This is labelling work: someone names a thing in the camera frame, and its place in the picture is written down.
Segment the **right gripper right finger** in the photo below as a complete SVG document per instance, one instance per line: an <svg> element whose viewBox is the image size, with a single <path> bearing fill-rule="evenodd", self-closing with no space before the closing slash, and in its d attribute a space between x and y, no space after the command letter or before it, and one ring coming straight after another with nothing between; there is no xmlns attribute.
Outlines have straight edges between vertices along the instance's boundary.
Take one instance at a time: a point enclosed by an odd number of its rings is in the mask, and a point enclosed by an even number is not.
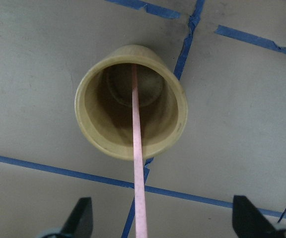
<svg viewBox="0 0 286 238"><path fill-rule="evenodd" d="M232 227L238 238L277 237L274 226L242 195L233 197Z"/></svg>

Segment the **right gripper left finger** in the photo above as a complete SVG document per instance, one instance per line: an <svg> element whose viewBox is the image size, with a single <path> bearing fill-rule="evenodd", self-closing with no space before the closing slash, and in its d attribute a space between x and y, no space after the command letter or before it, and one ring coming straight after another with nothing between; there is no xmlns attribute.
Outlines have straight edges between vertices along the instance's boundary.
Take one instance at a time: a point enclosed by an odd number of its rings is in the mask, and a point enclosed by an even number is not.
<svg viewBox="0 0 286 238"><path fill-rule="evenodd" d="M80 198L60 230L63 238L90 238L93 231L92 200Z"/></svg>

